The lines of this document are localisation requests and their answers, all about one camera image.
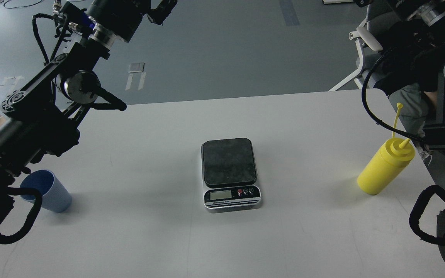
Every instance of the white chair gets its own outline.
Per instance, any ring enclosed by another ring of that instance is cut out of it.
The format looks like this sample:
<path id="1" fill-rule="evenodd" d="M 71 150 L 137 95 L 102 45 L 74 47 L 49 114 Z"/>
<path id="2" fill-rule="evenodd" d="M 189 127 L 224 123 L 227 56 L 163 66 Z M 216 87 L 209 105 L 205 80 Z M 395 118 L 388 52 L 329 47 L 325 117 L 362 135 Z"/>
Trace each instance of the white chair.
<path id="1" fill-rule="evenodd" d="M 400 21 L 399 17 L 385 1 L 375 1 L 367 6 L 366 18 L 360 23 L 356 31 L 350 32 L 349 36 L 351 40 L 355 40 L 357 46 L 357 69 L 332 87 L 330 91 L 339 90 L 352 80 L 358 88 L 362 88 L 364 78 L 369 72 L 369 68 L 373 66 L 375 61 L 380 57 L 379 52 L 383 50 L 381 44 L 375 37 L 387 31 L 398 21 Z M 365 54 L 364 49 L 366 46 L 373 51 L 371 54 Z M 373 87 L 376 81 L 382 77 L 381 74 L 372 74 L 369 80 L 369 87 Z"/>

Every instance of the gray floor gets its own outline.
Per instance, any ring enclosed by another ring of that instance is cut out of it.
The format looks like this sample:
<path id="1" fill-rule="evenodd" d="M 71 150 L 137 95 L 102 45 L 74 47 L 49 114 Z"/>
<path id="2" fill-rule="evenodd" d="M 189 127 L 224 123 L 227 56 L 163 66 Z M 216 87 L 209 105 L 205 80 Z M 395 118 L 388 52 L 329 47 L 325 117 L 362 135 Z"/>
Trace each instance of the gray floor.
<path id="1" fill-rule="evenodd" d="M 0 101 L 42 69 L 31 17 L 49 14 L 51 4 L 0 5 Z M 145 19 L 129 44 L 115 42 L 111 57 L 95 72 L 104 88 L 128 104 L 326 91 L 355 68 L 348 32 L 365 13 L 353 3 L 320 0 L 180 1 L 164 26 Z M 53 23 L 40 19 L 38 24 L 49 53 Z M 141 74 L 136 74 L 126 90 L 129 64 L 136 62 L 146 64 L 144 86 L 138 90 Z M 63 97 L 58 103 L 66 106 Z M 436 154 L 429 170 L 445 186 L 445 157 Z"/>

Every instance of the person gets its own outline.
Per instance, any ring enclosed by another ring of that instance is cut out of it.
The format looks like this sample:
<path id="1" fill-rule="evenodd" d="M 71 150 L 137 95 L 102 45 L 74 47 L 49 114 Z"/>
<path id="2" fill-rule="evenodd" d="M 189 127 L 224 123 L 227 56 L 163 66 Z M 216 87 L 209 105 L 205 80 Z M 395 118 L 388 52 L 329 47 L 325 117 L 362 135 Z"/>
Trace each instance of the person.
<path id="1" fill-rule="evenodd" d="M 401 102 L 399 119 L 403 127 L 411 134 L 423 136 L 425 120 L 437 108 L 438 75 L 445 64 L 445 44 L 431 36 L 431 30 L 421 19 L 395 23 L 378 41 L 390 53 L 381 64 L 384 77 L 374 88 L 384 91 L 394 109 Z"/>

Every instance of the digital kitchen scale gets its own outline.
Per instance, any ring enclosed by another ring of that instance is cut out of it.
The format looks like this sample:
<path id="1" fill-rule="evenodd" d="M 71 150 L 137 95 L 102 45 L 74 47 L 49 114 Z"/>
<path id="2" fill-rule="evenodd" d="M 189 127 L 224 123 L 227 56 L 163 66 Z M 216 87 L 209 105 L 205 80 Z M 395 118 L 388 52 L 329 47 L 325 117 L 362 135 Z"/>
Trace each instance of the digital kitchen scale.
<path id="1" fill-rule="evenodd" d="M 248 209 L 260 203 L 252 142 L 246 138 L 207 141 L 202 145 L 204 206 Z"/>

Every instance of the yellow cap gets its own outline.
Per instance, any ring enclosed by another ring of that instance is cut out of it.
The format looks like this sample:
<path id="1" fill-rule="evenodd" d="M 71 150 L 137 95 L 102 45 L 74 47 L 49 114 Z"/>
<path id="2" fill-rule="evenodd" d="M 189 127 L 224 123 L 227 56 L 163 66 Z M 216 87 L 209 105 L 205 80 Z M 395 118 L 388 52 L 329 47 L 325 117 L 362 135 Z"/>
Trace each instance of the yellow cap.
<path id="1" fill-rule="evenodd" d="M 415 157 L 415 148 L 408 142 L 409 139 L 391 138 L 380 148 L 380 155 L 393 166 L 405 167 Z"/>

